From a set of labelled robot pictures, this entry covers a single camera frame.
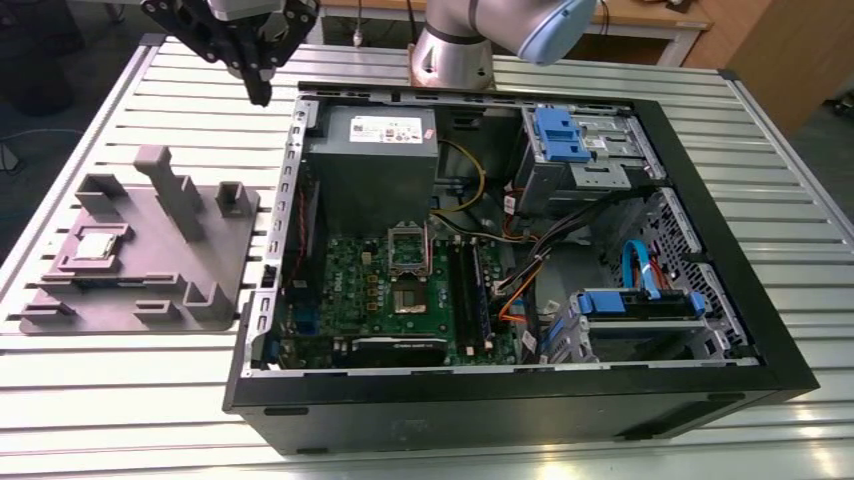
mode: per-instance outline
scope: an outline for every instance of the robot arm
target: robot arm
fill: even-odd
[[[223,60],[249,101],[267,105],[269,79],[317,19],[317,0],[143,0],[143,12],[208,62]],[[489,41],[536,65],[558,61],[590,24],[596,0],[429,0],[411,57],[413,83],[481,89],[492,83]],[[287,23],[263,33],[271,13]]]
[[[313,0],[144,0],[143,12],[204,60],[223,60],[245,84],[249,101],[269,103],[269,79],[289,60],[317,19]],[[264,33],[272,12],[284,30]]]
[[[415,83],[488,88],[489,40],[535,65],[555,63],[578,42],[595,9],[596,0],[429,0],[409,65]]]

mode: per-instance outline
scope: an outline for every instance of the wooden cabinet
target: wooden cabinet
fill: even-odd
[[[854,0],[699,0],[714,21],[683,66],[734,70],[786,135],[854,72]]]

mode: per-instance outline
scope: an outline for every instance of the wire bundle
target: wire bundle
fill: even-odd
[[[570,233],[590,225],[590,223],[596,219],[596,217],[610,206],[631,198],[647,197],[655,192],[655,190],[656,187],[647,186],[620,192],[608,193],[604,197],[586,205],[575,213],[567,215],[555,222],[548,231],[543,234],[543,236],[533,244],[531,252],[528,253],[525,264],[520,267],[516,273],[511,274],[497,284],[497,291],[501,291],[516,281],[521,280],[519,287],[513,291],[512,295],[509,296],[508,302],[504,304],[504,307],[499,312],[500,320],[524,321],[524,319],[521,319],[520,317],[507,315],[507,311],[509,310],[512,302],[515,302],[519,296],[524,293],[524,290],[532,287],[533,278],[543,269],[543,262],[546,261],[546,257],[551,252],[551,248],[554,247],[554,245],[563,238],[566,238]]]

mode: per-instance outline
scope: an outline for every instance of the aluminum table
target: aluminum table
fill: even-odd
[[[220,64],[171,38],[161,45],[156,36],[147,40],[0,269],[2,319],[32,298],[77,214],[72,192],[82,175],[112,173],[145,184],[131,164],[141,144],[172,146],[175,171],[197,185],[239,180],[260,190],[265,209],[244,275],[257,281],[296,82],[407,82],[404,51],[304,46],[273,78],[264,109]],[[283,458],[240,417],[220,411],[233,329],[26,337],[6,320],[0,476],[854,476],[852,229],[739,82],[706,70],[580,62],[536,68],[509,58],[496,58],[495,76],[501,89],[662,103],[822,388],[670,441]]]

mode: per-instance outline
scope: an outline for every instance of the circuit board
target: circuit board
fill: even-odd
[[[451,301],[448,254],[459,246],[449,240],[429,245],[432,273],[424,277],[391,275],[393,262],[421,260],[423,239],[395,239],[392,256],[387,238],[332,237],[327,245],[323,303],[319,310],[317,341],[300,338],[299,350],[307,368],[328,368],[329,337],[412,336],[447,341],[447,365],[513,364],[511,329],[495,332],[491,348],[460,351],[456,345],[456,321]],[[500,275],[499,250],[495,244],[477,245],[481,278],[488,285]]]

